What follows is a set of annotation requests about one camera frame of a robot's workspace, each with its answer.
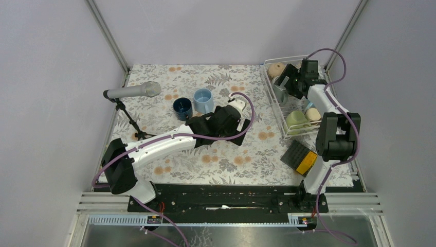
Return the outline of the black tripod mic stand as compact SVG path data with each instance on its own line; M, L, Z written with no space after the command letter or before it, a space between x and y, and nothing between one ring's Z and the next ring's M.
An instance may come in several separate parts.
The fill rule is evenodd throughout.
M129 124L136 131L134 136L137 140L145 140L147 138L151 138L155 136L154 134L148 134L147 132L141 130L137 122L131 117L131 115L126 110L125 104L119 98L114 99L113 102L116 104L116 110L121 110L127 116L129 120Z

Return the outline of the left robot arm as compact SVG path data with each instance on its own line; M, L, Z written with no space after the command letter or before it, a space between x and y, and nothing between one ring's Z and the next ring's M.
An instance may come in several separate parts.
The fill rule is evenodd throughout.
M130 195L138 199L146 211L154 211L160 199L153 183L141 178L138 170L169 154L210 145L217 140L240 146L251 124L250 119L241 119L237 108L227 105L192 117L166 134L128 144L115 139L109 143L101 162L108 188L112 194Z

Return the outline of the light blue cup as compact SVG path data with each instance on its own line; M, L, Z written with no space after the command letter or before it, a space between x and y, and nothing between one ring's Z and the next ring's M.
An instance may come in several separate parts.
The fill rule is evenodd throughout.
M212 92L206 88L198 89L194 95L194 109L201 113L207 114L213 112L214 100Z

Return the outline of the dark blue cup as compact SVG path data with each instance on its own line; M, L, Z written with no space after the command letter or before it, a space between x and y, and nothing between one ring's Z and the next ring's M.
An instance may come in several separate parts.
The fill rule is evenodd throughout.
M180 121L187 121L193 116L191 100L185 97L178 98L173 102L173 110Z

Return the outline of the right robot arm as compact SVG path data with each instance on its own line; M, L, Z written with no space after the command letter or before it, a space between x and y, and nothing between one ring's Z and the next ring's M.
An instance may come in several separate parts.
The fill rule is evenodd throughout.
M318 62L302 60L300 68L287 64L275 81L277 100L288 96L306 98L321 116L315 151L293 141L281 161L304 179L291 197L291 209L303 213L326 213L324 192L332 170L356 157L361 117L341 106L330 93L330 84L319 78Z

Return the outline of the white and blue cup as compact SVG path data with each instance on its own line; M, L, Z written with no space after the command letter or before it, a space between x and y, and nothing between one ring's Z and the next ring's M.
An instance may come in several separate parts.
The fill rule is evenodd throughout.
M303 104L303 113L305 113L308 109L313 107L313 103L309 100L306 100Z

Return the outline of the silver microphone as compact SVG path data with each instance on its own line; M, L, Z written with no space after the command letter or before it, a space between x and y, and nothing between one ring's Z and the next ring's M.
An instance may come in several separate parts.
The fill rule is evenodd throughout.
M155 97L161 93L161 86L158 82L147 81L141 85L121 87L118 89L106 90L103 97L110 100L127 97Z

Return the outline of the grey-green cup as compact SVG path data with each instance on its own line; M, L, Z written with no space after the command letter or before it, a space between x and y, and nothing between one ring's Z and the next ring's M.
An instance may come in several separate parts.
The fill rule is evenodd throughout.
M280 79L279 76L273 78L272 88L279 106L283 107L286 105L288 100L288 92L287 89L285 88L285 85L287 84L288 81L288 77L285 77L281 83L278 83L279 79Z

